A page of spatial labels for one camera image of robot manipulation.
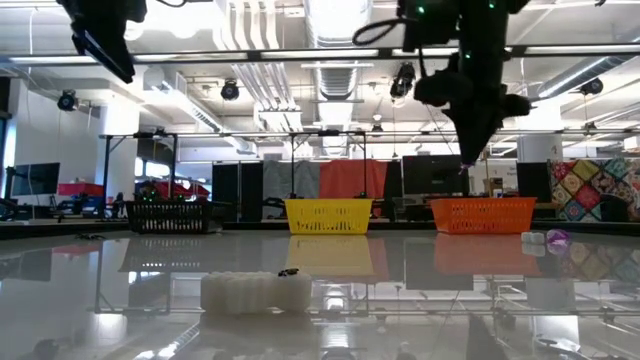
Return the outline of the black partition panel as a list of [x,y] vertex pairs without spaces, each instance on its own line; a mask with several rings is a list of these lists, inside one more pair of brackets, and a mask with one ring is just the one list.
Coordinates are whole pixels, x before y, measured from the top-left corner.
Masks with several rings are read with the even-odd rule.
[[212,167],[212,201],[225,222],[237,221],[238,165],[214,164]]
[[241,221],[260,222],[263,209],[263,164],[241,166]]

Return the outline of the orange plastic basket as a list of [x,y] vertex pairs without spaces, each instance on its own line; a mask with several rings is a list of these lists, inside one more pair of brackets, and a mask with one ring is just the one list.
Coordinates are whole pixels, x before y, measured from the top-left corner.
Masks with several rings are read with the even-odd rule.
[[430,205],[436,228],[448,234],[519,234],[531,228],[536,199],[443,198]]

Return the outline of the black plastic basket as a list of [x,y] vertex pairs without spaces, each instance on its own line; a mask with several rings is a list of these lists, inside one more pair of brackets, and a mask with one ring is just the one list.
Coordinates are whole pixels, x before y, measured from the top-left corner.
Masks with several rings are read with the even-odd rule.
[[212,202],[128,201],[129,227],[138,234],[207,234],[221,227],[226,208]]

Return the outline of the large black monitor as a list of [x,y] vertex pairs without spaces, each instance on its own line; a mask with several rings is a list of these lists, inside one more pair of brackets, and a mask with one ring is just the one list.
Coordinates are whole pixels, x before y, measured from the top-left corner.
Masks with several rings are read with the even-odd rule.
[[469,175],[459,155],[414,155],[402,158],[403,190],[409,195],[468,195]]

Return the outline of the orange hanging cloth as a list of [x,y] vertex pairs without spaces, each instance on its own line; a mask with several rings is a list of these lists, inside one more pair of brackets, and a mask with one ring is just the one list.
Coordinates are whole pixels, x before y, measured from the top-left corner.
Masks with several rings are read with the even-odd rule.
[[384,197],[388,163],[377,160],[333,160],[320,165],[319,198]]

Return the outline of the white ceiling pipes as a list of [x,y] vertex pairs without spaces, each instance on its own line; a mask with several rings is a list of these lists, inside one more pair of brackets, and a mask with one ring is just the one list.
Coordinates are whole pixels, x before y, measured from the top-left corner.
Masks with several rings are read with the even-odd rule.
[[[219,50],[278,50],[275,0],[213,0],[212,39]],[[239,95],[253,99],[254,123],[262,130],[301,131],[301,109],[284,64],[252,62],[231,66]]]

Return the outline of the black background rig frame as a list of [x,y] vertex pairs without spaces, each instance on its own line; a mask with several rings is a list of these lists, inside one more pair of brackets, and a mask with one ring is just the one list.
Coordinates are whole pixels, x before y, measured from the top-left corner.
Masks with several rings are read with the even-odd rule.
[[127,139],[151,139],[154,141],[171,138],[173,140],[173,154],[172,161],[170,165],[170,174],[169,174],[169,198],[173,199],[175,197],[174,190],[174,182],[176,179],[176,164],[177,164],[177,148],[179,145],[179,135],[177,133],[169,133],[164,130],[156,130],[155,132],[144,132],[137,131],[133,134],[101,134],[98,136],[99,139],[105,141],[105,150],[104,150],[104,165],[103,165],[103,176],[102,176],[102,186],[103,186],[103,194],[101,200],[101,207],[98,208],[98,214],[100,215],[101,220],[107,220],[107,197],[108,197],[108,184],[109,184],[109,165],[110,165],[110,156],[111,152],[114,151],[124,140]]
[[349,139],[352,139],[354,136],[362,137],[362,144],[360,148],[363,151],[363,191],[368,194],[368,185],[367,185],[367,133],[363,130],[347,130],[340,131],[335,129],[327,129],[327,130],[318,130],[318,131],[302,131],[302,132],[289,132],[287,136],[290,138],[291,145],[291,158],[290,158],[290,178],[291,178],[291,186],[290,186],[290,199],[296,199],[297,194],[295,192],[295,152],[300,147],[300,145],[296,144],[297,137],[303,137],[304,141],[306,141],[311,136],[316,137],[338,137],[338,136],[346,136]]

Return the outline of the yellow plastic basket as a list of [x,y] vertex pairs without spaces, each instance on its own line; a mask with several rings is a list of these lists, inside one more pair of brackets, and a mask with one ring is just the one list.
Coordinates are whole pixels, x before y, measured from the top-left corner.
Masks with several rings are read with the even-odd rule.
[[369,226],[372,199],[287,199],[294,235],[362,235]]

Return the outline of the colourful patchwork quilt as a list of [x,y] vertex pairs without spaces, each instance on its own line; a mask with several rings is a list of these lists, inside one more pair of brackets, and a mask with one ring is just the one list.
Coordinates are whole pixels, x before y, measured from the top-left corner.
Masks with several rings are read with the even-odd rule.
[[640,159],[548,161],[552,201],[570,222],[640,222]]

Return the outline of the black aluminium table frame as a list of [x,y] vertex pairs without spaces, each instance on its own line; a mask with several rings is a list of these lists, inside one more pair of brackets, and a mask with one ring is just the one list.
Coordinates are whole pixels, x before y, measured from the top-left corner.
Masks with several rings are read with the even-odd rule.
[[[221,225],[223,230],[266,231],[287,230],[286,222],[227,222]],[[88,221],[88,222],[45,222],[29,224],[25,222],[0,222],[0,240],[15,240],[23,238],[53,237],[75,235],[77,233],[104,233],[127,231],[129,224],[124,221]],[[435,230],[434,222],[373,222],[370,230],[400,231],[400,230]],[[640,237],[640,223],[633,222],[564,222],[564,221],[533,221],[532,230],[562,229],[567,232],[609,234],[616,236]]]

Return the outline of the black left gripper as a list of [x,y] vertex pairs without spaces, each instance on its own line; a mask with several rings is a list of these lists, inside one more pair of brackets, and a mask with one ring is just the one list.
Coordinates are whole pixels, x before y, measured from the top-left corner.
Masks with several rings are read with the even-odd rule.
[[71,20],[71,40],[79,55],[90,56],[121,81],[133,82],[132,56],[124,40],[128,22],[142,23],[146,0],[57,0]]

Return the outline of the white rectangular air duct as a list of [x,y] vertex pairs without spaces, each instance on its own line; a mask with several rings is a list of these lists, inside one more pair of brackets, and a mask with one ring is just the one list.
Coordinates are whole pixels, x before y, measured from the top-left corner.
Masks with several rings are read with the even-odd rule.
[[196,124],[204,127],[202,133],[215,134],[235,148],[239,154],[256,154],[257,146],[239,137],[229,136],[230,131],[220,119],[206,110],[201,103],[188,95],[188,82],[180,73],[168,75],[161,67],[151,66],[143,74],[146,90],[153,93],[155,100],[182,111]]

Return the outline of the black wall monitor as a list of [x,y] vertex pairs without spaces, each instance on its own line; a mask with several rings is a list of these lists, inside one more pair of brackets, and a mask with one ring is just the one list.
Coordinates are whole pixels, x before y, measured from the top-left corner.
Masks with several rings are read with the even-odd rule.
[[57,192],[59,163],[16,165],[14,169],[12,196],[50,195]]

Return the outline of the grey hanging cloth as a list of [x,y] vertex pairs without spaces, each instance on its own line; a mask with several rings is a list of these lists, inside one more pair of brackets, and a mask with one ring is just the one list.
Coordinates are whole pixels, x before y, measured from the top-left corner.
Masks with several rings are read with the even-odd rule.
[[279,161],[263,163],[263,198],[286,199],[291,193],[299,198],[319,197],[320,164],[309,161],[291,164]]

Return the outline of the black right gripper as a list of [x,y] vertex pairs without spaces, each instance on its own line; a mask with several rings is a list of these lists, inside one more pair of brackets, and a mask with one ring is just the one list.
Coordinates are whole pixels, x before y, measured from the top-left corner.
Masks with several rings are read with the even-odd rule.
[[[415,84],[414,99],[426,106],[449,104],[443,113],[454,124],[461,165],[471,166],[503,127],[505,118],[530,113],[530,101],[521,95],[506,94],[502,83],[508,0],[460,0],[459,13],[455,72],[424,73]],[[462,102],[471,98],[496,102],[476,111],[469,145]]]

